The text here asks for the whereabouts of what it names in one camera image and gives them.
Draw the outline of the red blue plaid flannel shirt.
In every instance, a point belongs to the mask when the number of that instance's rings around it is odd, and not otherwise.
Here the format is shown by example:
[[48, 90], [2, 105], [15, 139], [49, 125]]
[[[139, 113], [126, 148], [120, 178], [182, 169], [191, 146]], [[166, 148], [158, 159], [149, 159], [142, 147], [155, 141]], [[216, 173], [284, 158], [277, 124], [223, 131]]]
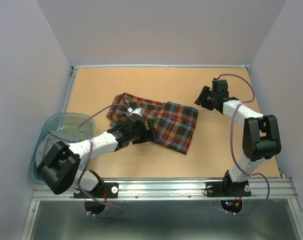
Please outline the red blue plaid flannel shirt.
[[159, 102], [129, 93], [115, 96], [107, 112], [110, 126], [122, 124], [129, 116], [127, 108], [144, 109], [143, 119], [151, 120], [158, 135], [157, 144], [186, 155], [196, 128], [199, 111], [191, 106], [174, 102]]

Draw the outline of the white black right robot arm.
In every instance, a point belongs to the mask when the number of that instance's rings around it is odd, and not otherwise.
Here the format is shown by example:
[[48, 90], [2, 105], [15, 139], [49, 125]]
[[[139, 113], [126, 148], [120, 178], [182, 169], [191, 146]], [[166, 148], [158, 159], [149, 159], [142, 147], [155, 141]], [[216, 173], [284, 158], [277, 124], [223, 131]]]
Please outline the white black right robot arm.
[[242, 151], [239, 160], [226, 171], [221, 181], [208, 181], [204, 194], [210, 198], [251, 196], [249, 179], [257, 167], [281, 152], [278, 120], [274, 115], [263, 115], [231, 97], [228, 82], [214, 79], [212, 86], [204, 86], [195, 104], [210, 111], [217, 110], [243, 127]]

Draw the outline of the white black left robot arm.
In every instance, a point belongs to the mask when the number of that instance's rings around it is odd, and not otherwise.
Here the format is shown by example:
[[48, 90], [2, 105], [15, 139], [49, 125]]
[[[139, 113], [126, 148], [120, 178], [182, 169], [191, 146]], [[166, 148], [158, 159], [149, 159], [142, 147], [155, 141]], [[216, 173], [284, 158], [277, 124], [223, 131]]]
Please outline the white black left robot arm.
[[153, 121], [144, 120], [139, 111], [136, 109], [124, 123], [92, 139], [76, 143], [56, 142], [37, 164], [38, 175], [56, 195], [72, 188], [98, 197], [104, 181], [94, 171], [87, 170], [90, 160], [119, 151], [129, 144], [158, 141]]

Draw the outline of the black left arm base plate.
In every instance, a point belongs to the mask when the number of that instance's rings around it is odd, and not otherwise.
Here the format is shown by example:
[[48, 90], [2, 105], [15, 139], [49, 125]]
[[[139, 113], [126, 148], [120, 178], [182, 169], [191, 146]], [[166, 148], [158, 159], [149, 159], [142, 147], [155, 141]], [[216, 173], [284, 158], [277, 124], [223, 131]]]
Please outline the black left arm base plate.
[[119, 183], [105, 182], [99, 184], [94, 190], [90, 191], [89, 194], [98, 199], [116, 199], [119, 194]]

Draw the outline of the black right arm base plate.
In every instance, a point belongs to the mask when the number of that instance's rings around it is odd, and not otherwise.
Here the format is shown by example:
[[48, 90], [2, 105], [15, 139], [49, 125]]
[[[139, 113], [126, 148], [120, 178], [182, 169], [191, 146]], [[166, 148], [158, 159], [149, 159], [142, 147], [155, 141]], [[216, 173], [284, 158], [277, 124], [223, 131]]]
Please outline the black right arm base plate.
[[206, 195], [209, 198], [218, 197], [250, 197], [252, 195], [249, 182], [224, 182], [224, 181], [209, 181], [205, 187]]

